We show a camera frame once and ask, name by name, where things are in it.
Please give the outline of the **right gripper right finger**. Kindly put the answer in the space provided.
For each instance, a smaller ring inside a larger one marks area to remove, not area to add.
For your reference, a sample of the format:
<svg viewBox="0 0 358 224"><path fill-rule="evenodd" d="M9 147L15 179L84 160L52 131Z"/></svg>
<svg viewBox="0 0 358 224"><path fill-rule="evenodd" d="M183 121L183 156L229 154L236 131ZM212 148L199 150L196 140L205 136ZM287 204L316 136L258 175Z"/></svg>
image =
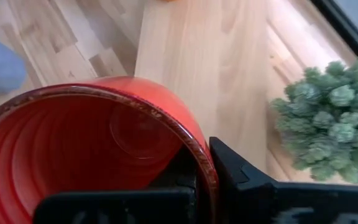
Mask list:
<svg viewBox="0 0 358 224"><path fill-rule="evenodd" d="M223 224L358 224L358 185L280 182L209 139Z"/></svg>

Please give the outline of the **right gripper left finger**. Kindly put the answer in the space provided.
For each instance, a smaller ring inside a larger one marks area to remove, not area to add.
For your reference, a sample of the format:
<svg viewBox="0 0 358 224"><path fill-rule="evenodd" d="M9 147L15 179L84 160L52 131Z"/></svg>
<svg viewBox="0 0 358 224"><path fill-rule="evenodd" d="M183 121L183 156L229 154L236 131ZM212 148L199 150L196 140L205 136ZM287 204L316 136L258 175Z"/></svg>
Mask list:
<svg viewBox="0 0 358 224"><path fill-rule="evenodd" d="M196 162L182 147L145 189L55 194L32 224L196 224L197 186Z"/></svg>

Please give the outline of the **red mug white handle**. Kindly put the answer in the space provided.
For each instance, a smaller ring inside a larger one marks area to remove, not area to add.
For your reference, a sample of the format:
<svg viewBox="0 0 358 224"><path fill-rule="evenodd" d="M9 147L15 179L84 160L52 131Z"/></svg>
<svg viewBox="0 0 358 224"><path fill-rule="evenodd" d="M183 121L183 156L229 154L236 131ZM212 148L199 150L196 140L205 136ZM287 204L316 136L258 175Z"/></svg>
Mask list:
<svg viewBox="0 0 358 224"><path fill-rule="evenodd" d="M158 83L136 77L52 85L0 105L0 224L32 224L64 192L142 190L186 147L196 224L216 224L219 179L199 124Z"/></svg>

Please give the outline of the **artificial green potted plant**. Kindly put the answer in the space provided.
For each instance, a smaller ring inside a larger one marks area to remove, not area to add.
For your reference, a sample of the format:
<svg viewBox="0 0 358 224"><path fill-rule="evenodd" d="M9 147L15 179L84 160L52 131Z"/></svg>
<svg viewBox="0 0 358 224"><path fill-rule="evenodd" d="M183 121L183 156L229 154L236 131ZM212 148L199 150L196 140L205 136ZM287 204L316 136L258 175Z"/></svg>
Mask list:
<svg viewBox="0 0 358 224"><path fill-rule="evenodd" d="M358 58L348 67L308 67L284 94L270 105L293 168L320 182L339 175L358 184Z"/></svg>

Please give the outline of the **black metal table frame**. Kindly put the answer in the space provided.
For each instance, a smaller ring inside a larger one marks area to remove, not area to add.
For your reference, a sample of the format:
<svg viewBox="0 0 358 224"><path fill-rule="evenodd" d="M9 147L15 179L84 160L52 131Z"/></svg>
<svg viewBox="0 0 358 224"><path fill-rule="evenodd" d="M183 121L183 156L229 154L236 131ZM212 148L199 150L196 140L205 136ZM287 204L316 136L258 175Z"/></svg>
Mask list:
<svg viewBox="0 0 358 224"><path fill-rule="evenodd" d="M310 0L358 55L358 0Z"/></svg>

